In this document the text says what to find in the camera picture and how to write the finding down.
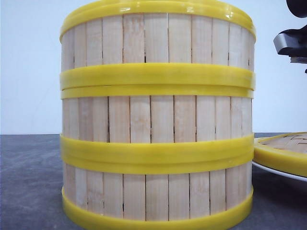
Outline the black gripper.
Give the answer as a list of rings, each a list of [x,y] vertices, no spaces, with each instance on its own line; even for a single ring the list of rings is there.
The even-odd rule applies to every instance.
[[[280,32],[273,40],[279,55],[290,57],[291,63],[307,63],[307,29],[289,29]]]

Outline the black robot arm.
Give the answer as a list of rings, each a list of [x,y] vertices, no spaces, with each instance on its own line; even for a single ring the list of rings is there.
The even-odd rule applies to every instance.
[[[299,18],[307,17],[306,0],[287,0],[290,12]],[[290,57],[291,63],[307,63],[307,26],[300,29],[288,29],[277,34],[273,40],[279,55]]]

